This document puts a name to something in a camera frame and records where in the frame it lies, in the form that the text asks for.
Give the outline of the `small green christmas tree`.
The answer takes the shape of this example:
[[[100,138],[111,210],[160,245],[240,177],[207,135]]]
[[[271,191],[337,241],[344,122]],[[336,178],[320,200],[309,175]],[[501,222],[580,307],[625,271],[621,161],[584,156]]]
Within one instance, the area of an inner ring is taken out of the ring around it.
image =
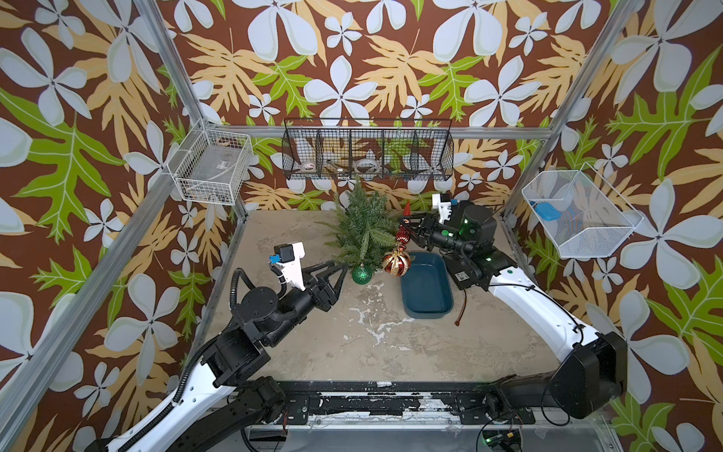
[[[397,247],[397,214],[387,208],[380,192],[366,191],[361,183],[346,194],[347,205],[339,195],[335,197],[336,222],[322,222],[331,228],[329,236],[333,237],[327,245],[334,248],[336,262],[377,272],[386,254]]]

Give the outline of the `green glitter ball ornament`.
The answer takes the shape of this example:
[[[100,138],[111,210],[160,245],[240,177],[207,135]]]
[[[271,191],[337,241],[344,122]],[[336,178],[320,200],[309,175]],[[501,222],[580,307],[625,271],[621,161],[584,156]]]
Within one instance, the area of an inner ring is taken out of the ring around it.
[[[360,286],[364,286],[365,284],[369,284],[374,276],[374,271],[372,267],[367,267],[363,264],[359,264],[351,271],[351,277],[352,281],[355,284],[359,284]]]

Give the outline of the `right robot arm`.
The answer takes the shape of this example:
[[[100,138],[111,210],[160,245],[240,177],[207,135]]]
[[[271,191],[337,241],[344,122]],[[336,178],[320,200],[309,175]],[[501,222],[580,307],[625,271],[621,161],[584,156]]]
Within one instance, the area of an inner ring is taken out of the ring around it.
[[[404,214],[399,225],[405,240],[442,253],[458,288],[479,287],[502,301],[555,354],[559,366],[554,371],[497,382],[506,405],[554,407],[571,418],[584,419],[626,394],[625,341],[568,312],[498,250],[494,244],[497,222],[491,209],[436,195],[431,211]]]

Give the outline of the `red gold striped ball ornament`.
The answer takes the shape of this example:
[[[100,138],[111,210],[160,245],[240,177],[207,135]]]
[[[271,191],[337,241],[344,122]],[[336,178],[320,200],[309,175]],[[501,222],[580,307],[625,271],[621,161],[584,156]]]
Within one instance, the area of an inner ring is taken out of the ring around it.
[[[395,277],[403,277],[410,269],[412,258],[405,250],[394,250],[382,259],[382,268]]]

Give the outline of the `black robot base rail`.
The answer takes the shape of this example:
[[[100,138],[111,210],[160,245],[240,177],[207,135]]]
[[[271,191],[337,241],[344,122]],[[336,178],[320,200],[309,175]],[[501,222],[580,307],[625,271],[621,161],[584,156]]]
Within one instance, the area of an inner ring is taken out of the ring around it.
[[[261,426],[305,426],[334,415],[349,421],[412,423],[440,419],[453,426],[488,421],[517,425],[567,425],[568,414],[542,395],[543,385],[519,386],[514,378],[497,382],[346,382],[281,380],[282,402],[264,415]]]

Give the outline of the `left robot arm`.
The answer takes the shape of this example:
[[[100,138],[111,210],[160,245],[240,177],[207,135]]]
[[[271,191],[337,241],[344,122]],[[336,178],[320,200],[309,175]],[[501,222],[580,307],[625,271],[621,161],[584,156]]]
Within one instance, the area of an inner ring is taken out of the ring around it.
[[[235,269],[229,324],[189,359],[177,388],[159,406],[126,433],[92,441],[88,451],[206,451],[233,432],[282,413],[278,382],[250,377],[269,362],[268,349],[312,311],[331,310],[348,268],[333,261],[304,267],[303,286],[294,287],[281,263],[269,267],[279,290],[256,286],[243,269]]]

